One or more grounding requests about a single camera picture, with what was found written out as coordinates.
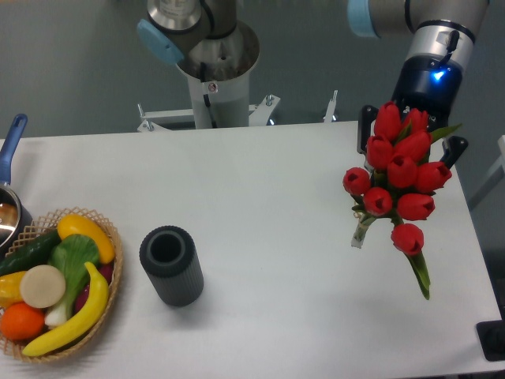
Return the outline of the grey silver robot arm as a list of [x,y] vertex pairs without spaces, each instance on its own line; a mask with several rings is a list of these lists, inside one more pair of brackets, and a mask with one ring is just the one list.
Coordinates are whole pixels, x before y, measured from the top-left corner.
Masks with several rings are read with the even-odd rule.
[[[361,37],[411,33],[392,100],[417,108],[429,128],[448,124],[488,8],[486,1],[350,1],[347,18]],[[262,126],[275,101],[249,106],[249,75],[260,55],[256,33],[234,1],[150,1],[137,34],[162,62],[185,75],[197,128]]]

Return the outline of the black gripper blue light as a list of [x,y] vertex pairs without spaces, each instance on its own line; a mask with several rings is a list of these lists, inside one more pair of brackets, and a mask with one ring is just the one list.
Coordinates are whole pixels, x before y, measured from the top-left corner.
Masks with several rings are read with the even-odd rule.
[[[462,82],[462,71],[450,61],[427,55],[408,58],[402,67],[391,100],[401,111],[407,107],[428,114],[428,129],[436,130],[448,126],[452,105]],[[374,167],[368,162],[367,142],[372,135],[372,124],[379,109],[364,105],[357,120],[357,153],[365,158],[365,169]],[[447,169],[451,169],[469,142],[460,136],[451,136],[443,141],[443,155],[440,159]]]

